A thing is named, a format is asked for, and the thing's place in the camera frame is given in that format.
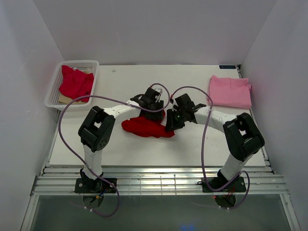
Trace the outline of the red t shirt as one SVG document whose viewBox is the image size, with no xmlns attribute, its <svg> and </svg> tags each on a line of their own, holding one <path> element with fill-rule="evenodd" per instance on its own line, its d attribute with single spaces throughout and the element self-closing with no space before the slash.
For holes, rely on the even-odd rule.
<svg viewBox="0 0 308 231">
<path fill-rule="evenodd" d="M 171 138 L 175 135 L 173 131 L 166 131 L 162 125 L 162 119 L 150 120 L 139 116 L 125 120 L 121 123 L 122 129 L 139 137 Z"/>
</svg>

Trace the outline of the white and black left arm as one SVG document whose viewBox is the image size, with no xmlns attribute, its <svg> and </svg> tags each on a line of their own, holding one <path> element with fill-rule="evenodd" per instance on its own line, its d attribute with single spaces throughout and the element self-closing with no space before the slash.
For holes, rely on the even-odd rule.
<svg viewBox="0 0 308 231">
<path fill-rule="evenodd" d="M 85 153 L 85 166 L 80 171 L 83 185 L 91 192 L 97 192 L 102 187 L 102 180 L 98 176 L 102 171 L 102 150 L 108 144 L 115 125 L 125 120 L 138 117 L 141 107 L 156 111 L 164 106 L 160 100 L 162 89 L 148 88 L 144 94 L 136 95 L 125 104 L 109 108 L 94 106 L 89 111 L 78 135 L 81 138 Z"/>
</svg>

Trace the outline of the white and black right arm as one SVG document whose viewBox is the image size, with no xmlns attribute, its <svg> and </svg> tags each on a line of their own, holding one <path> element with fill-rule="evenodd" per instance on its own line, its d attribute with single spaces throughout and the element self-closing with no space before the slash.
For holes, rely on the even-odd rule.
<svg viewBox="0 0 308 231">
<path fill-rule="evenodd" d="M 182 129 L 186 122 L 211 127 L 225 135 L 229 156 L 211 180 L 203 182 L 212 192 L 229 191 L 239 178 L 243 167 L 264 145 L 265 140 L 248 113 L 240 115 L 216 111 L 212 106 L 194 104 L 188 94 L 175 99 L 175 104 L 167 110 L 166 131 Z"/>
</svg>

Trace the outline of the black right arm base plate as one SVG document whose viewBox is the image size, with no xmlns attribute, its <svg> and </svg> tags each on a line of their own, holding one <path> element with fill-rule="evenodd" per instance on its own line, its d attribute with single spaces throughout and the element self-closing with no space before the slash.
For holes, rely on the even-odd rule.
<svg viewBox="0 0 308 231">
<path fill-rule="evenodd" d="M 217 189 L 221 188 L 226 184 L 226 182 L 223 182 L 222 179 L 219 177 L 212 177 L 212 178 L 207 178 L 209 186 L 213 189 L 211 190 L 208 185 L 205 182 L 205 179 L 202 178 L 200 181 L 197 182 L 197 185 L 202 186 L 202 192 L 206 193 L 213 193 L 213 192 L 218 192 Z M 235 192 L 235 193 L 244 193 L 246 192 L 246 185 L 244 182 L 243 177 L 237 177 L 234 179 L 230 184 L 228 184 L 226 187 L 221 189 L 219 192 Z"/>
</svg>

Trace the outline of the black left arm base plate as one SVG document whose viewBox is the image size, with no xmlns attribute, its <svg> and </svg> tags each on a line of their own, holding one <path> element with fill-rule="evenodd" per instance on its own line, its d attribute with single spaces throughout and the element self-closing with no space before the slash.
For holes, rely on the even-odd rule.
<svg viewBox="0 0 308 231">
<path fill-rule="evenodd" d="M 100 179 L 97 180 L 85 180 L 78 178 L 75 183 L 75 193 L 116 193 L 115 188 Z"/>
</svg>

